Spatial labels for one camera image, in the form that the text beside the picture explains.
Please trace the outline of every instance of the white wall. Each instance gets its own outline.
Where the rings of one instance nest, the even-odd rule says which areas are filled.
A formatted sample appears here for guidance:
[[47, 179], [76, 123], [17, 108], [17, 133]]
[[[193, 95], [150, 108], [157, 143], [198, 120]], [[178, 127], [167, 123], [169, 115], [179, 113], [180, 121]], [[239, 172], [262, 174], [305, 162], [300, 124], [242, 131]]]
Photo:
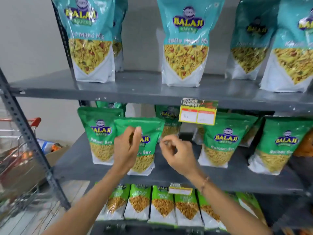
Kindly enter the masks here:
[[[164, 32], [156, 0], [128, 0], [123, 22], [125, 69], [160, 71]], [[239, 0], [226, 0], [210, 34], [206, 73], [224, 74]], [[0, 66], [8, 81], [68, 68], [51, 0], [2, 0]], [[84, 129], [78, 101], [20, 98], [28, 118], [41, 117], [37, 136], [73, 143]], [[129, 116], [152, 116], [153, 107], [129, 105]]]

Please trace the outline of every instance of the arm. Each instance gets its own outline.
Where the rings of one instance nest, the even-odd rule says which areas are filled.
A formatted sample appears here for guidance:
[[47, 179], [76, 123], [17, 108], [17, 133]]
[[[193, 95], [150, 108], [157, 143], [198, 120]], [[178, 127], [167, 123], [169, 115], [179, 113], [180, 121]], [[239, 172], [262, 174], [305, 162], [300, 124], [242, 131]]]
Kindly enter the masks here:
[[232, 235], [272, 234], [271, 230], [257, 217], [242, 208], [216, 185], [210, 181], [205, 183], [206, 176], [197, 165], [191, 142], [169, 135], [162, 139], [160, 147], [168, 164], [202, 192], [229, 233]]
[[[132, 145], [130, 135], [134, 134]], [[104, 178], [82, 197], [43, 235], [86, 235], [108, 197], [124, 175], [134, 166], [141, 139], [141, 128], [128, 127], [114, 140], [114, 164]]]

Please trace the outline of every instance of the bracelet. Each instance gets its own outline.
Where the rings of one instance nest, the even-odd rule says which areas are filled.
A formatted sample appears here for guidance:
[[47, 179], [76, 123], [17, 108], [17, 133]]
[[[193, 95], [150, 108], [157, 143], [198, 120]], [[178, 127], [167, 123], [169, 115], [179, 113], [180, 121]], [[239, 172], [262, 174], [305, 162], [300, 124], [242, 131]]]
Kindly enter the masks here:
[[204, 182], [203, 182], [203, 184], [202, 184], [202, 186], [201, 186], [201, 194], [202, 194], [202, 195], [203, 195], [204, 186], [205, 186], [205, 184], [208, 182], [208, 180], [209, 180], [209, 177], [207, 177], [207, 178], [204, 180]]

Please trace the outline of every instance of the price tag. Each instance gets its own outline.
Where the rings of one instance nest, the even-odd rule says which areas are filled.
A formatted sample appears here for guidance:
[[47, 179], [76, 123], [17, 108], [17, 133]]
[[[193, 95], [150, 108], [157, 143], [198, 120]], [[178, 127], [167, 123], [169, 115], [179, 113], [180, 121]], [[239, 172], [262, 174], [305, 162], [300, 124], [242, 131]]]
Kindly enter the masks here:
[[217, 105], [218, 101], [183, 98], [180, 106], [179, 121], [214, 125]]
[[193, 189], [187, 186], [182, 186], [180, 183], [171, 183], [170, 187], [168, 188], [169, 194], [178, 194], [178, 195], [191, 195]]

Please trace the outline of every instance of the forearm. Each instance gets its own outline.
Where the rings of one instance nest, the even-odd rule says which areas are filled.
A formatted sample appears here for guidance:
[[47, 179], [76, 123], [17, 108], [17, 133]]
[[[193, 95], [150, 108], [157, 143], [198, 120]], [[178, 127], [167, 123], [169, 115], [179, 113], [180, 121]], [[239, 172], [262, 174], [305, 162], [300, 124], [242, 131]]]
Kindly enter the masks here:
[[112, 167], [99, 183], [43, 235], [86, 235], [123, 176], [122, 172]]
[[[201, 191], [205, 175], [199, 172], [191, 176], [189, 180]], [[257, 217], [242, 208], [212, 182], [205, 183], [202, 193], [232, 235], [272, 234], [271, 230]]]

